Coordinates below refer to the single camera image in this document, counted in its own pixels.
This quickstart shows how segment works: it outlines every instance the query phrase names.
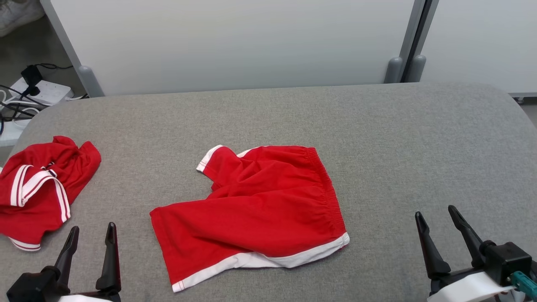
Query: teal connector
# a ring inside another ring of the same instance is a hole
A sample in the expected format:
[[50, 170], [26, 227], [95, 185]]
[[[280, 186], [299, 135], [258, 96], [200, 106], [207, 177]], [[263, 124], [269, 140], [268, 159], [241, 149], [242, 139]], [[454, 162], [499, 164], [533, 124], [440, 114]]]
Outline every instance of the teal connector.
[[537, 284], [528, 278], [528, 276], [526, 276], [523, 272], [514, 272], [511, 275], [511, 283], [521, 292], [532, 298], [533, 301], [537, 300]]

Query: white trim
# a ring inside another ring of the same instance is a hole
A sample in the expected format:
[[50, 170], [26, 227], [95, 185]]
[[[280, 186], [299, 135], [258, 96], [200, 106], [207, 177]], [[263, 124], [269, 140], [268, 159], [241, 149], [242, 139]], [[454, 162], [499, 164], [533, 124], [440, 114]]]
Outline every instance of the white trim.
[[22, 165], [17, 170], [17, 173], [15, 174], [15, 178], [13, 179], [13, 183], [11, 184], [11, 200], [10, 205], [17, 206], [17, 185], [18, 181], [20, 180], [20, 173], [22, 172], [25, 165]]
[[71, 212], [69, 209], [69, 203], [67, 202], [67, 196], [63, 185], [56, 178], [51, 176], [54, 179], [54, 184], [56, 185], [56, 194], [58, 195], [58, 202], [60, 203], [60, 210], [62, 215], [62, 222], [66, 222], [67, 219], [71, 217]]
[[267, 257], [257, 252], [239, 253], [227, 257], [211, 267], [202, 269], [185, 279], [172, 284], [171, 288], [173, 289], [173, 292], [179, 292], [232, 268], [297, 267], [333, 254], [335, 251], [347, 245], [349, 240], [349, 235], [345, 233], [332, 242], [286, 257]]
[[252, 151], [254, 149], [261, 148], [261, 147], [268, 147], [268, 146], [259, 146], [259, 147], [255, 147], [255, 148], [251, 148], [251, 149], [242, 151], [239, 154], [237, 154], [237, 157], [239, 157], [239, 158], [244, 157], [246, 155], [246, 153], [248, 153], [248, 152], [250, 152], [250, 151]]
[[9, 237], [9, 240], [11, 240], [11, 243], [13, 243], [14, 246], [21, 250], [25, 251], [38, 251], [41, 249], [41, 244], [33, 245], [31, 243], [26, 243], [22, 241], [15, 240], [11, 237]]
[[63, 184], [54, 176], [52, 176], [48, 171], [37, 172], [30, 180], [24, 184], [21, 190], [21, 202], [22, 206], [28, 202], [28, 200], [43, 186], [47, 181], [54, 181], [56, 186], [56, 195], [58, 198], [58, 203], [60, 205], [60, 215], [62, 222], [66, 222], [67, 219], [71, 217], [71, 210], [69, 207], [69, 201], [65, 188]]
[[223, 146], [218, 145], [218, 146], [214, 146], [213, 148], [211, 148], [211, 150], [209, 150], [207, 154], [205, 154], [203, 159], [200, 161], [200, 163], [196, 167], [196, 170], [203, 172], [203, 170], [205, 170], [205, 166], [209, 163], [209, 160], [211, 160], [211, 156], [213, 156], [213, 153], [220, 147], [223, 147]]
[[47, 171], [39, 171], [23, 185], [21, 191], [21, 199], [23, 206], [26, 204], [28, 199], [30, 199], [45, 183], [46, 180], [44, 179], [47, 177], [51, 177], [50, 173], [48, 173]]
[[29, 167], [33, 166], [29, 164], [23, 164], [19, 167], [17, 173], [15, 174], [15, 178], [13, 179], [13, 183], [11, 184], [10, 204], [12, 206], [23, 206], [21, 196], [22, 188], [24, 183], [24, 176], [26, 175], [26, 170], [28, 170]]

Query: white cable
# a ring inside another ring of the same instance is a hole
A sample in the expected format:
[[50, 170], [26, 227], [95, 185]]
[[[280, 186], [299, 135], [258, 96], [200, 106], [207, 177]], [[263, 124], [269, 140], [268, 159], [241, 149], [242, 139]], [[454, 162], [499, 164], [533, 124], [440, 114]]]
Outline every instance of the white cable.
[[85, 96], [85, 95], [80, 96], [80, 97], [74, 97], [74, 98], [66, 98], [66, 100], [78, 100], [78, 99], [83, 98], [84, 96]]
[[[24, 112], [26, 112], [26, 111], [28, 111], [28, 110], [33, 110], [33, 111], [35, 112], [35, 114], [38, 114], [38, 113], [39, 113], [39, 110], [36, 109], [36, 108], [34, 108], [34, 107], [28, 107], [28, 108], [24, 108], [24, 109], [22, 109], [22, 111], [24, 111]], [[15, 114], [15, 117], [18, 118], [21, 114], [22, 114], [22, 113], [17, 112], [17, 114]], [[14, 119], [14, 120], [13, 120], [13, 125], [14, 125], [15, 127], [19, 128], [19, 129], [24, 129], [24, 128], [26, 128], [26, 126], [28, 125], [29, 122], [30, 122], [29, 119], [27, 119], [27, 120], [22, 120], [22, 121]]]
[[14, 99], [14, 98], [10, 98], [9, 100], [5, 101], [4, 104], [20, 104], [20, 105], [37, 105], [36, 103], [34, 102], [27, 102], [25, 100], [17, 100], [17, 99]]

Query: floor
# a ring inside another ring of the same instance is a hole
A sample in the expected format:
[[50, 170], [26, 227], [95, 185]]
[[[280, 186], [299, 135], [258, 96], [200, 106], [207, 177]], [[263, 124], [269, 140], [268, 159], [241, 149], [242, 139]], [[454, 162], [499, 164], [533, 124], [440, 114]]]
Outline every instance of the floor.
[[[20, 78], [20, 72], [27, 64], [36, 63], [71, 65], [47, 17], [22, 26], [0, 38], [0, 66], [2, 66], [0, 84], [11, 86]], [[40, 71], [46, 81], [71, 87], [75, 96], [85, 94], [84, 87], [72, 68], [67, 70], [40, 68]], [[521, 107], [537, 126], [537, 98], [526, 98]], [[10, 152], [11, 147], [0, 147], [0, 167], [4, 165]]]

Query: gray table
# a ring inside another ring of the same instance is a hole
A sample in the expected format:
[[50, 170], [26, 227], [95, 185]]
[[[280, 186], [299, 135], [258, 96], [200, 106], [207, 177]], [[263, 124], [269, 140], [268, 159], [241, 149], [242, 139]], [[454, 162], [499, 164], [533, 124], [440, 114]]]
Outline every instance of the gray table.
[[[27, 253], [0, 238], [5, 292], [54, 264], [81, 228], [70, 287], [91, 291], [109, 221], [118, 226], [123, 301], [425, 300], [414, 212], [422, 211], [452, 269], [470, 266], [447, 212], [454, 204], [483, 239], [537, 256], [537, 131], [506, 93], [479, 84], [386, 84], [117, 96], [51, 107], [13, 152], [66, 135], [103, 161], [72, 218]], [[229, 270], [172, 293], [149, 219], [156, 206], [203, 199], [195, 167], [211, 147], [317, 148], [333, 180], [350, 244], [295, 269]]]

